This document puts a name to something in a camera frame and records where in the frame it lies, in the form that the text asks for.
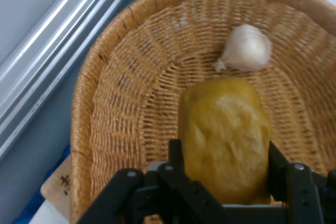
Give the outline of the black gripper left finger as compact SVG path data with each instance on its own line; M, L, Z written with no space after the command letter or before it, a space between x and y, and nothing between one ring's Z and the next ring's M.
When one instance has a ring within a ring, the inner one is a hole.
M78 223L143 223L158 215L163 223L225 223L225 209L183 172L181 142L169 141L169 161L157 170L119 170Z

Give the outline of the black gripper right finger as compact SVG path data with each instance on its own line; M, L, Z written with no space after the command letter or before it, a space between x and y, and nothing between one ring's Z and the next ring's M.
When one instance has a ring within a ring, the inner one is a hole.
M289 162L274 143L268 153L270 192L285 204L285 223L335 223L335 169L323 176Z

